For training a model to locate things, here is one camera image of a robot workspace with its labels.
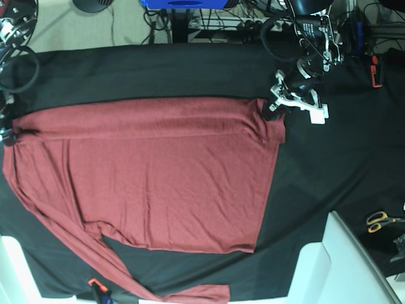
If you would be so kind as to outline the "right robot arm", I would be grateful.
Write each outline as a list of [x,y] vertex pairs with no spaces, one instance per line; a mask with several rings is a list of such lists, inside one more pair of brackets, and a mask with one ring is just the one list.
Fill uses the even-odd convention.
[[37,1],[1,1],[1,72],[16,61],[21,53],[27,53],[34,62],[31,79],[20,87],[1,84],[1,144],[12,146],[16,143],[8,108],[15,102],[15,94],[27,91],[33,86],[40,72],[36,53],[28,46],[39,14]]

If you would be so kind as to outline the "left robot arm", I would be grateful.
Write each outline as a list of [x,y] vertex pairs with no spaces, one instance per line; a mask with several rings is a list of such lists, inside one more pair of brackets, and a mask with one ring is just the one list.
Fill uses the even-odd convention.
[[[267,121],[277,120],[292,108],[309,113],[312,124],[323,125],[329,118],[328,106],[315,90],[325,73],[341,64],[344,54],[338,31],[330,18],[331,1],[279,1],[280,9],[261,27],[260,39],[269,55],[281,63],[294,64],[289,73],[277,70],[270,96],[261,115]],[[295,57],[278,54],[270,32],[283,21],[297,36],[301,53]]]

